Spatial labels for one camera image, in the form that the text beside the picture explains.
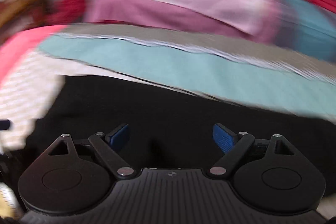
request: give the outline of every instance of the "metal screw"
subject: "metal screw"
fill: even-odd
[[[210,173],[213,175],[224,175],[226,173],[226,169],[220,166],[215,166],[210,169]]]
[[[130,168],[130,167],[122,167],[122,168],[119,168],[117,172],[121,176],[129,176],[134,173],[134,170],[133,168]]]

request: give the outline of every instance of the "teal fabric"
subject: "teal fabric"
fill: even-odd
[[[149,47],[121,39],[64,38],[39,47],[50,55],[81,60],[159,84],[226,100],[307,116],[336,115],[336,86],[295,73],[236,63],[211,54]]]
[[[320,7],[304,0],[284,0],[295,10],[295,39],[292,49],[320,60],[334,61],[336,27]]]

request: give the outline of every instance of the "ribbed black surface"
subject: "ribbed black surface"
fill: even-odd
[[[133,179],[116,183],[96,208],[76,216],[48,217],[29,212],[30,224],[322,224],[316,212],[271,216],[249,208],[226,181],[206,178],[200,170],[144,169]]]

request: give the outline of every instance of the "triangular cutout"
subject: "triangular cutout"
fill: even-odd
[[[279,155],[294,155],[294,153],[281,141],[277,141],[275,146],[275,154]]]
[[[50,156],[66,155],[69,154],[66,141],[61,141],[59,144],[49,153]]]

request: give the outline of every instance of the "logo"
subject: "logo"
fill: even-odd
[[[170,177],[172,178],[172,177],[176,176],[177,173],[175,173],[174,171],[171,171],[171,172],[169,172],[167,175],[170,176]]]

